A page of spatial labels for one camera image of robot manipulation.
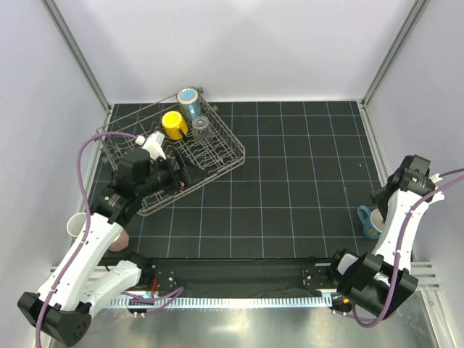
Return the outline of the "clear glass cup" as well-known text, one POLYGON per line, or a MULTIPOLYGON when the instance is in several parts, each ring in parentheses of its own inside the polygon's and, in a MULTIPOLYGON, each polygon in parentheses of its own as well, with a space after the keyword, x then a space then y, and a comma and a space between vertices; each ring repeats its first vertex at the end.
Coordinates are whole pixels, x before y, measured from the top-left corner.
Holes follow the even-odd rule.
POLYGON ((212 124, 209 119, 200 115, 193 119, 192 123, 193 137, 196 141, 210 141, 213 138, 212 124))

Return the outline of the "yellow mug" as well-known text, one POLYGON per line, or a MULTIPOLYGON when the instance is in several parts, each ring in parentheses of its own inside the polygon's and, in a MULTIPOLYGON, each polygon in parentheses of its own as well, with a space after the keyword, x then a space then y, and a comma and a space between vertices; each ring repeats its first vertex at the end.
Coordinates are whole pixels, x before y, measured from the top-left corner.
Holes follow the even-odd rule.
POLYGON ((188 135, 189 128, 182 114, 178 111, 169 111, 162 116, 162 127, 171 140, 181 140, 188 135))

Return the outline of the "blue flower mug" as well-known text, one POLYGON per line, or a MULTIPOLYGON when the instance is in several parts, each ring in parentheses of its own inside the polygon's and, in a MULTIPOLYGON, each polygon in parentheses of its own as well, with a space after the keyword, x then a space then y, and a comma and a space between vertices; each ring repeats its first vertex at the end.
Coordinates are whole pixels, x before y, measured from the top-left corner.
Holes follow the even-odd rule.
POLYGON ((370 210, 361 205, 357 208, 358 217, 362 223, 362 232, 369 239, 379 239, 384 229, 384 218, 378 208, 370 210))

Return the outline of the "blue butterfly mug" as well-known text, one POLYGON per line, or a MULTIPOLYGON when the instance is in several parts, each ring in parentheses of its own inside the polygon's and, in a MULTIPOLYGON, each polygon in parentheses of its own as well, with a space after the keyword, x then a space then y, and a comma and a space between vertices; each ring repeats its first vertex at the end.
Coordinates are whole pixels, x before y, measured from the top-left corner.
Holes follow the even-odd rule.
POLYGON ((192 122, 202 113, 199 92, 195 88, 185 88, 176 95, 178 107, 184 118, 192 122))

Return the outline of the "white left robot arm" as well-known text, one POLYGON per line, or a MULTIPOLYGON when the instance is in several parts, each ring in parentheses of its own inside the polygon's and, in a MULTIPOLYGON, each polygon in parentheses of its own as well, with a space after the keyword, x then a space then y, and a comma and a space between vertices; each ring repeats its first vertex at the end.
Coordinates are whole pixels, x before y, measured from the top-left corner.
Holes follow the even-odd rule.
POLYGON ((152 261, 135 252, 98 281, 89 278, 145 197, 159 191, 176 194, 206 178, 203 168, 179 151, 173 154, 173 159, 152 159, 147 150, 138 148, 120 158, 110 184, 93 200, 81 232, 57 269, 37 292, 25 292, 18 300, 37 335, 47 334, 72 347, 109 300, 131 287, 142 291, 152 285, 152 261))

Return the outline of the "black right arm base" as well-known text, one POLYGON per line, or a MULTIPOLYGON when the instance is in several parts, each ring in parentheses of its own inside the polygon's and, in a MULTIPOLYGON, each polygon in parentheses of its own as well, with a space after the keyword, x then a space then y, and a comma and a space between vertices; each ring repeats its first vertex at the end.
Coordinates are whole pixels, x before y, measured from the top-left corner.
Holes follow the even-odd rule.
POLYGON ((338 282, 329 264, 306 264, 302 266, 302 283, 311 291, 334 290, 338 282))

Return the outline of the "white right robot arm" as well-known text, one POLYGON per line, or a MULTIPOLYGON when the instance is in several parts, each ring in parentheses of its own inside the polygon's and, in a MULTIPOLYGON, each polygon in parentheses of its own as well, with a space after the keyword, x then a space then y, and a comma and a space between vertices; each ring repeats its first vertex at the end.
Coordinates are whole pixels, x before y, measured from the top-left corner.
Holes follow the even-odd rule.
POLYGON ((388 318, 415 292, 418 279, 410 273, 411 251, 421 218, 431 204, 444 198, 437 181, 430 174, 429 160, 405 156, 386 185, 370 193, 383 223, 374 250, 358 256, 343 249, 332 257, 328 282, 354 309, 361 307, 374 316, 357 318, 362 327, 388 318))

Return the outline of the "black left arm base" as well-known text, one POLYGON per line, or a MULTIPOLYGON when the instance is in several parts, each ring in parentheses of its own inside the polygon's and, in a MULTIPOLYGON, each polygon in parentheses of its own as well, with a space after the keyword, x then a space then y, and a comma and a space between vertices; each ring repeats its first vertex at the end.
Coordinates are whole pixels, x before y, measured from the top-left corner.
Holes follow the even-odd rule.
POLYGON ((148 259, 142 266, 139 285, 151 293, 167 294, 177 289, 175 268, 170 263, 148 259))

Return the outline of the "pink mug right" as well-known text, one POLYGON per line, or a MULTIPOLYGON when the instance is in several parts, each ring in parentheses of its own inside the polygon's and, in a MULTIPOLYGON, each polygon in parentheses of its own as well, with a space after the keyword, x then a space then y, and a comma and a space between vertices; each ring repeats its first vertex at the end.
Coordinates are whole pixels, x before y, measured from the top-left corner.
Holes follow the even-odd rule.
POLYGON ((111 252, 121 252, 128 247, 129 241, 130 236, 126 230, 123 230, 121 234, 110 244, 108 250, 111 252))

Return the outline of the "pink mug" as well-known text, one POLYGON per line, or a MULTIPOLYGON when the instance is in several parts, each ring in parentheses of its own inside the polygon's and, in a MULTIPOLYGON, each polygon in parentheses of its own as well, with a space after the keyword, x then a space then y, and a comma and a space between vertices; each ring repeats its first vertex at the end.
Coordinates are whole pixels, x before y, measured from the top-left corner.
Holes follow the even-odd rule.
POLYGON ((108 250, 111 252, 121 252, 128 247, 129 241, 130 236, 126 230, 123 230, 121 234, 110 244, 108 250))
POLYGON ((73 238, 78 237, 80 232, 83 230, 84 225, 86 224, 86 213, 78 212, 74 214, 68 221, 66 225, 67 233, 73 238))

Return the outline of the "black grid mat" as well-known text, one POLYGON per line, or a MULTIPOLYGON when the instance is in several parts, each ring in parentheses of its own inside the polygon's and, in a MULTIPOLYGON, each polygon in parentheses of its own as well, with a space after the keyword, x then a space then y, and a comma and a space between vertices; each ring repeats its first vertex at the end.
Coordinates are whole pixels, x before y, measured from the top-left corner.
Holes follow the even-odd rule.
POLYGON ((380 187, 355 101, 218 102, 243 165, 128 225, 128 251, 169 258, 362 254, 359 206, 380 187))

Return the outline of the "pink mug left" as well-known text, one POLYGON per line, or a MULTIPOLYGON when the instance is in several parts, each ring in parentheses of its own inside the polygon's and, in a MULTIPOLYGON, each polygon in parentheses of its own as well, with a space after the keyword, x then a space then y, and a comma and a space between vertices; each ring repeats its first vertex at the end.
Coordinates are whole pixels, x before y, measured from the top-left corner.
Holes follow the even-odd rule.
POLYGON ((78 212, 74 214, 68 221, 66 225, 67 233, 73 238, 78 237, 80 232, 83 230, 84 225, 86 224, 86 213, 78 212))

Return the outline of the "aluminium frame post right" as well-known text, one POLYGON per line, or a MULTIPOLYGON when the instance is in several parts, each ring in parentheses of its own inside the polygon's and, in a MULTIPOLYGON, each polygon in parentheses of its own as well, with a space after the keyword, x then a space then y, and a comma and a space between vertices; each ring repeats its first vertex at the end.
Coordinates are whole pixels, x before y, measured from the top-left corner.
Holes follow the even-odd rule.
POLYGON ((395 59, 401 52, 405 45, 408 37, 416 26, 417 22, 421 18, 421 15, 425 11, 429 4, 429 0, 415 0, 403 20, 391 46, 389 47, 384 59, 382 60, 380 67, 378 68, 373 80, 371 81, 364 97, 361 99, 361 105, 366 109, 369 103, 372 101, 375 93, 377 92, 382 81, 386 77, 386 74, 394 64, 395 59))

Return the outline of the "aluminium frame post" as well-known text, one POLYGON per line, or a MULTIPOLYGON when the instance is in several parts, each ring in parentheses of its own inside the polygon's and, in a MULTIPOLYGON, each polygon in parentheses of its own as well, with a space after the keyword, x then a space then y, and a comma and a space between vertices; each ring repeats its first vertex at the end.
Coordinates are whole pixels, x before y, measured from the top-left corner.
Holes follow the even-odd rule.
POLYGON ((81 51, 78 45, 78 42, 75 40, 75 37, 68 24, 66 23, 62 13, 60 12, 56 2, 53 0, 41 0, 41 3, 48 12, 52 22, 54 23, 59 34, 61 35, 62 40, 65 43, 65 46, 70 51, 78 68, 83 73, 83 76, 86 79, 90 89, 93 91, 95 97, 99 101, 100 105, 103 107, 104 111, 108 112, 110 109, 110 103, 108 102, 106 96, 104 95, 104 92, 102 91, 102 88, 97 82, 95 75, 93 74, 89 64, 87 63, 87 60, 84 57, 83 52, 81 51))
POLYGON ((364 97, 361 99, 361 105, 366 109, 369 103, 372 101, 375 93, 377 92, 382 81, 386 77, 386 74, 394 64, 395 59, 401 52, 405 45, 408 37, 416 26, 417 22, 421 18, 421 15, 425 11, 429 4, 429 0, 415 0, 403 20, 391 46, 389 47, 384 59, 382 60, 380 67, 378 68, 373 80, 371 81, 364 97))

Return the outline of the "aluminium frame post left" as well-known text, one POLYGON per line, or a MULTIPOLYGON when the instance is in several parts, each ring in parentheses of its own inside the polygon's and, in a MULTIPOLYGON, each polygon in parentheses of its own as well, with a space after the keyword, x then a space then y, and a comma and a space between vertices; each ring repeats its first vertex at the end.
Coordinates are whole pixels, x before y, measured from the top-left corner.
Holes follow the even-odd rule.
POLYGON ((59 34, 61 35, 62 40, 65 43, 65 46, 70 51, 78 68, 83 73, 83 76, 86 79, 90 89, 93 91, 95 97, 99 101, 100 105, 103 107, 104 111, 108 112, 110 109, 110 103, 108 102, 106 96, 104 95, 104 92, 102 91, 102 88, 97 82, 95 75, 93 74, 89 64, 87 63, 87 60, 84 57, 83 52, 81 51, 78 45, 78 42, 75 40, 75 37, 68 24, 66 23, 62 13, 60 12, 56 2, 53 0, 41 0, 41 3, 48 12, 52 22, 54 23, 59 34))

